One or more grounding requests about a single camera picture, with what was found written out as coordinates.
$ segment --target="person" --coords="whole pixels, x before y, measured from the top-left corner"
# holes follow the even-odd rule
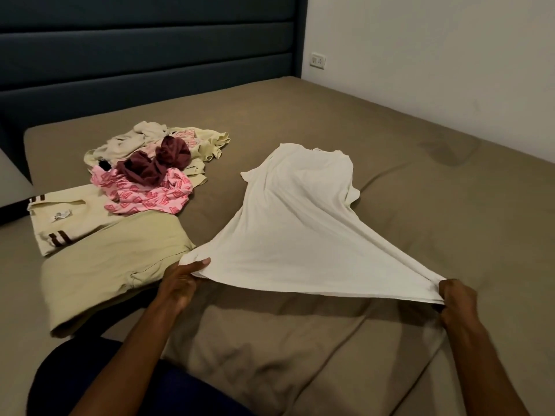
[[[63,343],[37,371],[27,414],[252,415],[215,388],[160,360],[177,316],[190,303],[200,279],[191,275],[210,258],[166,269],[155,299],[123,344],[101,337]],[[440,318],[447,331],[469,416],[529,415],[489,334],[480,322],[476,291],[457,279],[443,280]]]

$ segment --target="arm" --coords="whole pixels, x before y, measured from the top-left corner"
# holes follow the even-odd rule
[[[189,304],[198,279],[190,275],[210,263],[171,265],[156,299],[141,316],[112,360],[77,403],[71,416],[135,415],[147,391],[179,313]]]
[[[529,416],[478,319],[476,291],[456,279],[442,280],[441,320],[453,351],[469,416]]]

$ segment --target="maroon garment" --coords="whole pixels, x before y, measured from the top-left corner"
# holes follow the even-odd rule
[[[120,174],[129,181],[158,187],[164,180],[168,168],[177,168],[180,171],[189,165],[191,152],[183,139],[166,136],[162,145],[156,148],[156,156],[149,158],[143,151],[131,154],[128,159],[121,160],[115,165]]]

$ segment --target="electrical outlet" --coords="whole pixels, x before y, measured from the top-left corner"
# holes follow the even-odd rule
[[[310,54],[310,65],[323,70],[326,66],[326,56],[318,53]]]

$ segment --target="dark blue upholstered headboard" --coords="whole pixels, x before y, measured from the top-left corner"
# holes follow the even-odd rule
[[[298,74],[305,18],[306,0],[0,0],[0,148],[28,175],[29,127]]]

